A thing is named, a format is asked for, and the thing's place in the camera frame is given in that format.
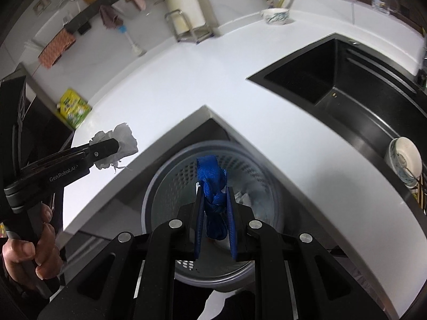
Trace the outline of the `person's left hand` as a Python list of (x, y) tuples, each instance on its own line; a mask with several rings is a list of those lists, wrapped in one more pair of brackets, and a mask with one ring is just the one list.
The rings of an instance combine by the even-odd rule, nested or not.
[(41, 205), (43, 229), (37, 244), (9, 238), (2, 248), (4, 266), (10, 278), (30, 290), (37, 290), (39, 282), (57, 277), (63, 261), (56, 245), (56, 233), (50, 224), (53, 212)]

